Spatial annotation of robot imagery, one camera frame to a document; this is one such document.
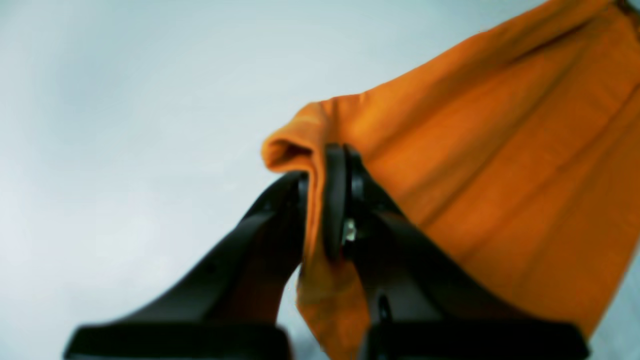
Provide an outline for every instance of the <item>fabric fold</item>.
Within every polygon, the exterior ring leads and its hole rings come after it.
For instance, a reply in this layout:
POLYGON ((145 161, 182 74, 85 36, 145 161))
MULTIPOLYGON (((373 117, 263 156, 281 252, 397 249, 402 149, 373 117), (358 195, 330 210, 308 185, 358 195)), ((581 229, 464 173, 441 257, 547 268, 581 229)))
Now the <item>fabric fold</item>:
POLYGON ((549 0, 264 142, 270 170, 309 173, 298 309, 332 359, 369 326, 353 264, 318 241, 332 142, 478 282, 593 332, 640 234, 639 30, 611 0, 549 0))

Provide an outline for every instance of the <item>white background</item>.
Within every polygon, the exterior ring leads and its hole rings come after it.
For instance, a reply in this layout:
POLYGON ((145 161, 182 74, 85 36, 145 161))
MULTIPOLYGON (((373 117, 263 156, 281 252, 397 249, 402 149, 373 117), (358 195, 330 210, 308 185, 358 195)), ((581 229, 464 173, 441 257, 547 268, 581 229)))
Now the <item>white background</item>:
MULTIPOLYGON (((542 0, 0 0, 0 360, 152 300, 277 178, 309 101, 386 82, 542 0)), ((285 291, 299 360, 326 359, 285 291)), ((593 359, 640 359, 640 261, 593 359)))

